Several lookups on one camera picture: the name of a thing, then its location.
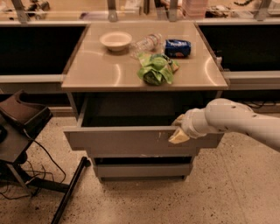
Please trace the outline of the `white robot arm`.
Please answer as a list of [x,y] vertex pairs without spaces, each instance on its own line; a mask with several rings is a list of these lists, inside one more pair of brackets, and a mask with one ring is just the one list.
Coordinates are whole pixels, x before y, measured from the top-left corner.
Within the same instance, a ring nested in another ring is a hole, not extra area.
[[237,132],[280,151],[280,118],[257,114],[249,106],[228,99],[215,99],[204,108],[190,109],[172,126],[176,127],[169,138],[172,144],[207,134]]

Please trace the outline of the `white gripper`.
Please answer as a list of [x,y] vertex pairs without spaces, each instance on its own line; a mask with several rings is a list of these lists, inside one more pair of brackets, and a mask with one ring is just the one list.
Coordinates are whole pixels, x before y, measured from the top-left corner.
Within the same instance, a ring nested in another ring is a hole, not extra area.
[[169,137],[169,142],[172,144],[181,144],[190,138],[199,138],[207,134],[218,133],[218,129],[207,122],[204,109],[188,110],[185,114],[179,115],[171,125],[180,126]]

